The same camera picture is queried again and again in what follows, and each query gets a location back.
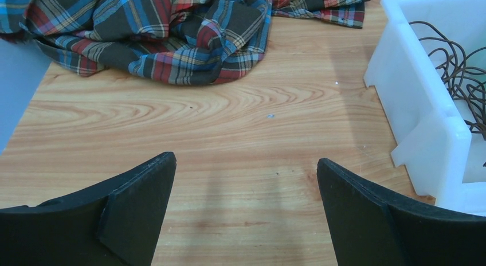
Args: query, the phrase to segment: table surface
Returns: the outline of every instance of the table surface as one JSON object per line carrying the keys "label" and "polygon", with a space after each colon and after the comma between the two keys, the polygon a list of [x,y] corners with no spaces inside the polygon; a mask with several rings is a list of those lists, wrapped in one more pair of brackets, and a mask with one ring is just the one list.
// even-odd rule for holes
{"label": "table surface", "polygon": [[362,79],[386,24],[379,1],[367,3],[362,30],[274,18],[263,61],[222,85],[113,70],[86,79],[52,64],[0,157],[0,208],[36,206],[173,151],[153,265],[336,265],[320,158],[432,202],[393,166],[395,140]]}

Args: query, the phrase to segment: plastic container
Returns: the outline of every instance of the plastic container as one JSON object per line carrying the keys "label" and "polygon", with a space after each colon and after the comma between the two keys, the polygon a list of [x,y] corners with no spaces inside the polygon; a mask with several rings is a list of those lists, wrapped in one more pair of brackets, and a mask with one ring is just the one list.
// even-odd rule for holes
{"label": "plastic container", "polygon": [[[405,165],[418,195],[436,206],[486,216],[486,141],[464,122],[469,109],[454,102],[429,58],[421,37],[437,27],[470,53],[486,46],[486,0],[381,0],[388,23],[364,81],[376,87],[397,147],[396,166]],[[486,69],[486,53],[472,65]]]}
{"label": "plastic container", "polygon": [[32,42],[0,40],[0,155],[49,67],[50,60]]}

